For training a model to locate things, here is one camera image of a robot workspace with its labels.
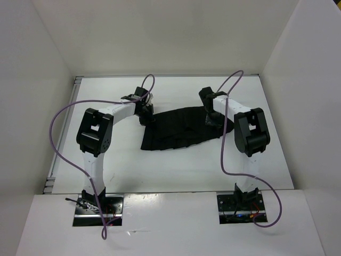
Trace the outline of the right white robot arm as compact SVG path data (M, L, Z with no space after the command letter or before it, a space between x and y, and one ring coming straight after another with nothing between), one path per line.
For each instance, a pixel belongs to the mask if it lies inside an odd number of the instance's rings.
M226 93L199 93L207 112L206 123L218 125L218 119L224 118L223 130L228 127L228 118L233 121L234 144L243 156L244 169L238 173L228 172L224 167L224 143L222 141L220 164L223 173L238 177L234 185L234 205L244 210L257 199L258 188L254 180L259 174L261 153L270 143L270 134L264 111L261 108L251 109L229 98Z

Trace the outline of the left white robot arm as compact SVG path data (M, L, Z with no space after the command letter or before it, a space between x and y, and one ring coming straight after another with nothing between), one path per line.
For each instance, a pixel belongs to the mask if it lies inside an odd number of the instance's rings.
M104 154L112 141L113 126L125 118L138 116L145 126L155 121L153 104L138 101L120 105L110 105L96 110L89 108L81 121L76 142L83 153L84 171L87 179L82 190L82 200L94 213L106 207L106 187L103 180Z

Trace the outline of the black skirt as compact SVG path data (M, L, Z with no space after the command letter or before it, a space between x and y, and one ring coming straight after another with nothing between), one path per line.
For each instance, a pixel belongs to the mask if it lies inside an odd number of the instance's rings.
M203 106L174 109L153 117L145 126L141 150L180 149L223 135L224 115L212 120Z

